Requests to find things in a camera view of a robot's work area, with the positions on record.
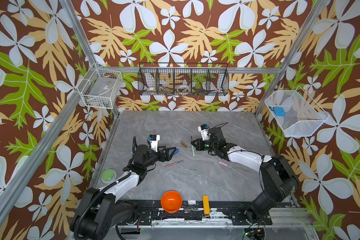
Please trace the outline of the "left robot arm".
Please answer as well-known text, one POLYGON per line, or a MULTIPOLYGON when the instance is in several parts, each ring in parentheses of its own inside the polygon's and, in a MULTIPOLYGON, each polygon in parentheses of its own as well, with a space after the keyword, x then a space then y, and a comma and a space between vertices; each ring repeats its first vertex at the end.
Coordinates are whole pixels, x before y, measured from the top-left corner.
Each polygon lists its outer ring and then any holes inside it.
POLYGON ((159 146, 154 151, 147 145, 133 146, 132 157, 120 178, 101 189, 89 188, 84 193, 70 225, 74 239, 102 240, 110 228, 120 223, 134 224, 139 218, 139 205, 121 201, 121 197, 144 180, 148 167, 156 162, 169 162, 176 150, 176 147, 159 146))

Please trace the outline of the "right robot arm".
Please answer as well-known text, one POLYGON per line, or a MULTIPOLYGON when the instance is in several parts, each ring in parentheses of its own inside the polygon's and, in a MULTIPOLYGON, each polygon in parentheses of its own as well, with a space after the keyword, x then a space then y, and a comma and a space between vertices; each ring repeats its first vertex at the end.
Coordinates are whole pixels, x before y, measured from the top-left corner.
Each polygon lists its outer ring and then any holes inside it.
POLYGON ((300 181, 284 156, 262 155, 228 143, 221 128, 210 128, 206 124, 199 126, 202 137, 191 140, 191 144, 196 151, 208 151, 211 156, 241 164, 259 174, 262 192, 245 211, 247 222, 256 224, 268 210, 295 191, 300 181))

